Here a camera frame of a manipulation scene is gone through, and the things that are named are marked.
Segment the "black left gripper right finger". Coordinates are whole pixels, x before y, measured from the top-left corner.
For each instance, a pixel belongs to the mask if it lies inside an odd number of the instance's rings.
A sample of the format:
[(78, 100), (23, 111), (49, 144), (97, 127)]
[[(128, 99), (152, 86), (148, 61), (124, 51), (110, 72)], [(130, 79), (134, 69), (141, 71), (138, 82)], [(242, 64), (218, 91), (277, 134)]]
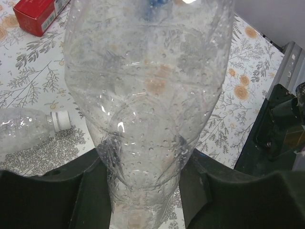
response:
[(258, 178), (194, 150), (179, 189), (188, 229), (302, 229), (305, 174), (280, 171)]

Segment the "clear bottle white cap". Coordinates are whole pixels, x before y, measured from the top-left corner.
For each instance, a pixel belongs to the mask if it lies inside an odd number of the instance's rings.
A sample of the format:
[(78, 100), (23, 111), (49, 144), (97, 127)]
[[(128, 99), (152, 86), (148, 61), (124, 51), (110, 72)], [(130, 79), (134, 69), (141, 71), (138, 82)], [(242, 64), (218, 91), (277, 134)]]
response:
[(219, 99), (232, 0), (74, 0), (65, 82), (108, 168), (116, 229), (164, 222)]

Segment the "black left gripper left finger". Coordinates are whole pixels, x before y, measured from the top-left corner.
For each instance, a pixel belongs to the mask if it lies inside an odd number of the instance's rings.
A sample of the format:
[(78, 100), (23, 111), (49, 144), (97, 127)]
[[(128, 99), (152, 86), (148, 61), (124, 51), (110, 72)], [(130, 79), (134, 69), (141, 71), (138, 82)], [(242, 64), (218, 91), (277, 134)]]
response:
[(107, 169), (95, 149), (43, 176), (0, 172), (2, 229), (107, 229)]

